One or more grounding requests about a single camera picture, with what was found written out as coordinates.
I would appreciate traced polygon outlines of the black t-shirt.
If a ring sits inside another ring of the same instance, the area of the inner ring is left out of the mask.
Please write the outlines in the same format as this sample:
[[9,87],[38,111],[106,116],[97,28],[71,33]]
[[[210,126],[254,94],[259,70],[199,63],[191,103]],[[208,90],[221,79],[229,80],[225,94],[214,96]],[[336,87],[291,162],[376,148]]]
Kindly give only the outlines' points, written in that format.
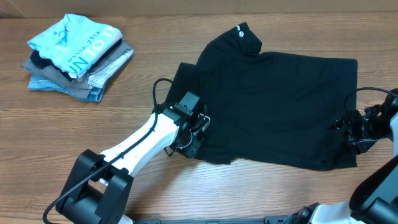
[[311,170],[356,167],[332,129],[356,108],[358,62],[263,52],[246,23],[212,40],[196,64],[181,63],[167,94],[187,92],[207,107],[210,126],[197,159],[230,164],[238,158]]

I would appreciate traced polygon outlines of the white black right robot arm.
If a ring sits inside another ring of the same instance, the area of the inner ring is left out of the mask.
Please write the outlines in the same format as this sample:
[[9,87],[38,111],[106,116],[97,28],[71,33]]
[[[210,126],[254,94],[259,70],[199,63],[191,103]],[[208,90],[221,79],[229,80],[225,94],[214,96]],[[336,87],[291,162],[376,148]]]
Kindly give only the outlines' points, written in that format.
[[381,105],[347,111],[331,126],[344,131],[344,149],[367,152],[381,139],[393,143],[392,159],[358,185],[348,201],[314,203],[284,218],[284,223],[397,224],[397,90],[386,91]]

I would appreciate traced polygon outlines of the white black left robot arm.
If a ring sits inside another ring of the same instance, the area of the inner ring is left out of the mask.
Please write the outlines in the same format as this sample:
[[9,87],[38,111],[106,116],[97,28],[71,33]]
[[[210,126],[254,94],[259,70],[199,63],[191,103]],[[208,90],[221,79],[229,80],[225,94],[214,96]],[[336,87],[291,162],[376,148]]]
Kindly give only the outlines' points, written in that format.
[[97,154],[89,149],[76,160],[56,211],[73,223],[133,223],[125,209],[136,174],[161,150],[192,154],[198,135],[210,123],[207,108],[174,104],[117,146]]

